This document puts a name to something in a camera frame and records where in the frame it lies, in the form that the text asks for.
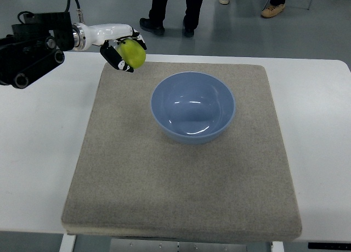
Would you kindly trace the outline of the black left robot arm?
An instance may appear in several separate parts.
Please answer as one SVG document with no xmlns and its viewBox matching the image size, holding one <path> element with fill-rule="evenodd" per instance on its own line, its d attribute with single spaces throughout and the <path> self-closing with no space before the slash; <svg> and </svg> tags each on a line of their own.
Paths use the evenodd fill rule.
<svg viewBox="0 0 351 252">
<path fill-rule="evenodd" d="M 120 55 L 110 41 L 121 46 L 134 40 L 146 50 L 141 34 L 127 24 L 102 24 L 87 26 L 82 9 L 77 4 L 78 22 L 72 23 L 66 9 L 55 13 L 20 12 L 18 24 L 12 25 L 13 33 L 1 39 L 1 85 L 24 89 L 51 72 L 65 60 L 66 51 L 86 51 L 92 46 L 115 69 L 133 72 L 135 65 Z"/>
</svg>

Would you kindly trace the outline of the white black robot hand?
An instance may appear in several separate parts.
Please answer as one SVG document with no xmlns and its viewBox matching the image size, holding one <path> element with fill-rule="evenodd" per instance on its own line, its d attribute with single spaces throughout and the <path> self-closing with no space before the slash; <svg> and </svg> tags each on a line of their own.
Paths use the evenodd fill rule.
<svg viewBox="0 0 351 252">
<path fill-rule="evenodd" d="M 75 51 L 86 51 L 91 46 L 101 46 L 100 54 L 116 70 L 134 72 L 117 50 L 109 44 L 109 40 L 131 37 L 143 50 L 147 50 L 146 43 L 139 31 L 127 24 L 100 24 L 87 26 L 84 23 L 72 25 Z"/>
</svg>

